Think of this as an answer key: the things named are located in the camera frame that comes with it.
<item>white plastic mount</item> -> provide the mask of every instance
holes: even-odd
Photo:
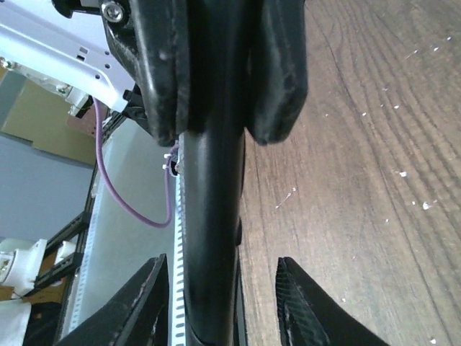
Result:
[[[110,54],[100,16],[61,16],[49,0],[0,0],[0,56],[121,112],[135,82]]]
[[[75,252],[76,245],[70,241],[63,241],[58,251],[56,252],[55,265],[64,260],[67,256]]]
[[[14,288],[12,298],[19,298],[34,288],[46,244],[46,240],[41,239],[28,250],[0,252],[0,285]]]

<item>purple cable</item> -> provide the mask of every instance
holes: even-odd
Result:
[[[107,174],[106,166],[104,165],[104,159],[102,156],[102,111],[101,111],[101,106],[100,103],[97,99],[93,97],[94,101],[94,109],[96,110],[96,159],[97,159],[97,165],[99,172],[101,173],[101,177],[104,180],[107,189],[109,190],[109,193],[112,195],[112,197],[117,201],[117,203],[125,209],[129,214],[133,215],[135,218],[137,218],[139,221],[142,221],[149,226],[155,227],[157,229],[164,229],[167,227],[172,220],[172,212],[171,212],[171,199],[170,199],[170,193],[169,193],[169,165],[171,162],[171,154],[178,149],[178,146],[175,145],[173,148],[170,150],[170,156],[166,158],[166,168],[165,168],[165,196],[166,196],[166,221],[164,223],[159,223],[152,221],[145,216],[139,214],[136,210],[134,210],[131,206],[126,203],[123,198],[118,194],[116,189],[114,188],[114,185],[112,185],[112,182],[110,181],[109,175]]]

